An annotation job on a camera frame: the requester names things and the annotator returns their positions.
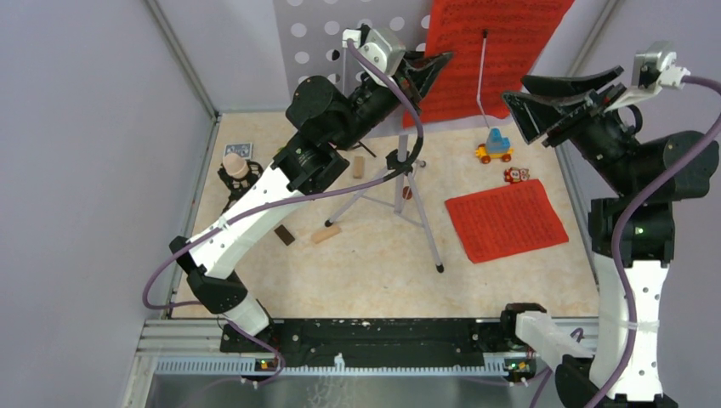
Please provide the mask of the red sheet music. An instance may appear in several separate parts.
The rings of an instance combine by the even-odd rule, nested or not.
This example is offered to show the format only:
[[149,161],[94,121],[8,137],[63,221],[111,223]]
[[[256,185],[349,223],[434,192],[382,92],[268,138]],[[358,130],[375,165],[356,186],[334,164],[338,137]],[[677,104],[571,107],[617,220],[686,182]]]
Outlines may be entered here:
[[428,56],[450,52],[421,103],[424,123],[509,115],[505,91],[518,91],[571,8],[570,1],[434,1],[424,42]]
[[468,260],[480,264],[566,243],[569,237],[537,180],[445,201]]

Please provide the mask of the silver music stand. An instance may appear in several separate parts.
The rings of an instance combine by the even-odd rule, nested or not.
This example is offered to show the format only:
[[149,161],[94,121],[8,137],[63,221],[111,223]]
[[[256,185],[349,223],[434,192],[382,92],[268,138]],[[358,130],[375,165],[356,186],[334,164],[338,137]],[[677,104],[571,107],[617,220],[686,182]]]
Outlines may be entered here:
[[[430,13],[424,14],[422,6],[421,2],[391,1],[275,2],[275,17],[291,103],[297,86],[308,77],[327,77],[341,93],[350,95],[361,84],[362,76],[366,73],[359,60],[378,74],[355,48],[343,48],[342,34],[345,29],[362,29],[367,34],[370,28],[387,27],[406,45],[406,51],[424,53],[426,39],[421,47],[411,47],[404,40],[401,30],[390,24],[393,18],[401,18],[408,24],[423,19],[427,19],[429,23]],[[406,111],[416,129],[418,123],[422,124],[422,112],[419,116],[414,116],[406,107],[399,106],[370,133],[386,128],[397,110]]]

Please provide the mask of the toy microphone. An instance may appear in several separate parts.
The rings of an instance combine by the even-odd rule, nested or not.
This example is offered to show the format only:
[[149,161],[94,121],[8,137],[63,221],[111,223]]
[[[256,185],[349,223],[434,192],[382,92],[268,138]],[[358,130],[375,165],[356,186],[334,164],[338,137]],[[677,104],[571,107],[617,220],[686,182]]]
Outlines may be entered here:
[[229,190],[224,212],[239,201],[260,179],[263,167],[235,152],[226,154],[218,170],[218,176]]

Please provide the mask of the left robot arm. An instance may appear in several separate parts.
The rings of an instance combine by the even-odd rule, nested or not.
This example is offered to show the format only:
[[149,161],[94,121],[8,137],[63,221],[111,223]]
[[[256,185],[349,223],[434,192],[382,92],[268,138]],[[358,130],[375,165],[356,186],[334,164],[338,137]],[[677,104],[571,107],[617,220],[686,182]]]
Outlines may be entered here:
[[423,147],[423,125],[408,157],[387,157],[389,172],[371,182],[338,190],[330,186],[349,167],[341,151],[357,145],[399,106],[414,116],[441,71],[452,61],[444,52],[426,57],[404,52],[400,65],[386,81],[376,83],[370,73],[350,95],[344,95],[325,76],[310,76],[296,88],[286,110],[295,134],[281,147],[235,204],[203,233],[178,236],[169,248],[172,260],[185,272],[196,299],[207,311],[235,326],[252,351],[269,347],[271,318],[237,276],[235,267],[267,233],[306,201],[366,190],[411,171]]

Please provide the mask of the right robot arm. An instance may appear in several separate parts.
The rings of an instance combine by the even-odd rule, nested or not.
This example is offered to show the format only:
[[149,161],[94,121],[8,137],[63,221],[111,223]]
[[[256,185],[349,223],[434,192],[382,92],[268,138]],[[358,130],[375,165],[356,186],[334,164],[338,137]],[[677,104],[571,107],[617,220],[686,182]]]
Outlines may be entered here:
[[673,407],[657,369],[661,291],[675,249],[673,204],[710,190],[720,163],[715,122],[642,143],[640,101],[662,90],[718,81],[675,65],[644,63],[631,87],[621,67],[591,76],[523,76],[521,91],[502,100],[528,143],[572,143],[611,187],[595,199],[588,229],[599,268],[599,334],[595,350],[561,331],[537,303],[510,303],[498,327],[510,350],[533,349],[565,407]]

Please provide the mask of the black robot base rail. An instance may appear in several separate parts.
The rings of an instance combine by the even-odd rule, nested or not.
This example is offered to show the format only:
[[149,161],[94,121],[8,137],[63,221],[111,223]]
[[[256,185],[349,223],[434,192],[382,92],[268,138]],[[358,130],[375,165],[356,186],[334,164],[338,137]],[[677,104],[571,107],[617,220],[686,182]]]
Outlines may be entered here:
[[490,368],[533,372],[536,356],[497,319],[285,319],[253,339],[224,325],[221,352],[280,354],[289,368]]

